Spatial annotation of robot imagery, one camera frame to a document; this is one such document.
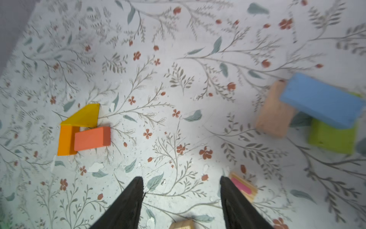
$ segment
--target coral block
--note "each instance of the coral block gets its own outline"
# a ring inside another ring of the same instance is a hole
[[[75,151],[111,145],[111,128],[103,126],[75,134]]]

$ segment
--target yellow triangular block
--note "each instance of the yellow triangular block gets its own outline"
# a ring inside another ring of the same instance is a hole
[[[97,127],[99,103],[88,104],[63,121],[61,126]]]

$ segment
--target pink stripe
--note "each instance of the pink stripe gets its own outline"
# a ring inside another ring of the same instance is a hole
[[[246,192],[247,194],[251,195],[251,189],[248,188],[247,186],[245,186],[243,183],[241,183],[240,181],[238,181],[237,179],[235,178],[231,178],[231,181],[235,184],[235,186],[241,190],[241,191],[244,191]]]

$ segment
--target blue block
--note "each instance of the blue block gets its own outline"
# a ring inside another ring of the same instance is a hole
[[[349,129],[361,115],[365,101],[348,92],[296,73],[280,100],[337,129]]]

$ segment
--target natural wood block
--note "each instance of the natural wood block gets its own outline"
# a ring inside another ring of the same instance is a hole
[[[271,86],[255,125],[257,130],[277,138],[286,136],[288,126],[296,113],[295,108],[280,101],[285,87],[286,82],[283,80]]]
[[[193,220],[185,220],[182,222],[172,223],[169,229],[195,229]]]

